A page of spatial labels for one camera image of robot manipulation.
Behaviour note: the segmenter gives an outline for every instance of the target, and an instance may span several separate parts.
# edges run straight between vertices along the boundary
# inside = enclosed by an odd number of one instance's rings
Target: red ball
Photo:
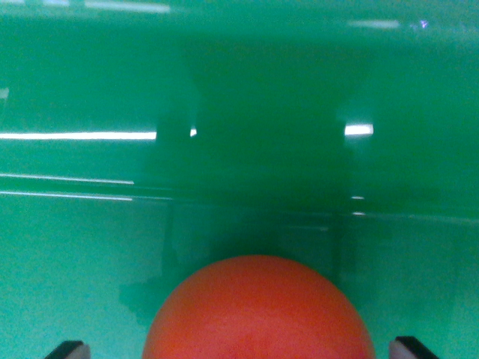
[[[181,283],[151,325],[143,359],[372,359],[346,296],[278,257],[213,263]]]

